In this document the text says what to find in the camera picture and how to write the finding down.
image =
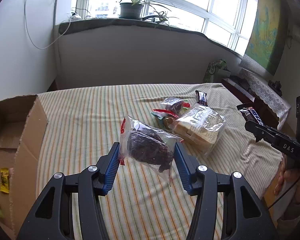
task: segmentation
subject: potted plant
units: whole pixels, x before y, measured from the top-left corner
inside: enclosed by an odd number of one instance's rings
[[[167,23],[167,22],[169,22],[169,18],[177,18],[178,19],[178,17],[174,17],[174,16],[169,16],[168,17],[167,16],[167,14],[168,14],[167,11],[166,12],[165,11],[157,12],[156,9],[154,8],[154,12],[156,14],[151,14],[151,15],[148,15],[148,16],[145,16],[145,17],[142,18],[143,21],[151,19],[151,22],[156,23],[154,28],[156,28],[159,24],[165,24],[170,28],[170,25]]]
[[[140,14],[145,0],[131,0],[131,2],[121,2],[120,0],[120,18],[125,19],[140,19]]]

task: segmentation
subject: white lace doily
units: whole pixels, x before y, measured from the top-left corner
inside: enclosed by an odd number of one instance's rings
[[[279,117],[278,130],[281,130],[288,117],[289,110],[291,109],[289,103],[279,97],[261,77],[258,77],[245,69],[240,70],[238,76],[246,79],[251,90],[255,92],[256,95],[259,96]]]

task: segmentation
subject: window frame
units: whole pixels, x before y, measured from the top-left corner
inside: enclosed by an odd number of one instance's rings
[[[230,36],[230,40],[229,40],[227,47],[233,51],[235,51],[239,37],[247,39],[246,37],[244,37],[240,34],[240,31],[242,28],[248,0],[239,0],[238,7],[237,7],[237,13],[236,13],[236,17],[234,20],[234,25],[230,25],[230,24],[226,23],[220,17],[218,17],[217,15],[212,13],[214,0],[209,0],[207,10],[205,10],[193,3],[185,1],[185,0],[151,0],[151,1],[171,5],[168,3],[168,2],[170,2],[179,9],[185,10],[187,12],[193,13],[199,17],[204,18],[205,20],[204,20],[204,24],[202,26],[203,34],[205,34],[205,32],[207,30],[209,21],[220,26],[221,28],[225,29],[226,31],[230,32],[231,36]],[[76,7],[84,9],[84,10],[77,10],[77,13],[82,17],[82,19],[85,19],[88,15],[87,11],[85,10],[88,8],[88,3],[89,3],[89,0],[77,0]],[[145,16],[148,14],[148,9],[149,9],[149,6],[145,5],[142,16]]]

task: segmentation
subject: plastic bag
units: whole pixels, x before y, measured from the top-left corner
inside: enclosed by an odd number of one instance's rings
[[[224,116],[211,108],[195,104],[176,119],[170,128],[189,143],[195,144],[205,154],[209,153],[226,126]]]
[[[131,157],[170,183],[174,145],[182,138],[126,115],[121,125],[119,159]]]
[[[187,101],[188,100],[181,98],[166,98],[162,103],[160,103],[160,109],[153,109],[152,114],[160,120],[168,115],[178,118],[179,113],[183,108],[188,109],[190,107],[190,104]]]

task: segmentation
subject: white wall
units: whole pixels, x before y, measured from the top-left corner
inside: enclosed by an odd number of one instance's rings
[[[281,82],[282,97],[291,105],[287,123],[296,132],[296,97],[300,96],[300,44],[297,41],[292,40],[291,49],[286,44],[273,80]]]
[[[25,0],[0,3],[0,100],[47,91],[56,76],[54,50],[30,42],[24,21]],[[54,0],[27,0],[27,22],[33,42],[52,39]]]
[[[144,83],[201,83],[211,61],[237,73],[241,59],[208,38],[137,26],[107,26],[64,35],[62,89]]]
[[[60,24],[69,18],[71,0],[57,0],[55,25]]]

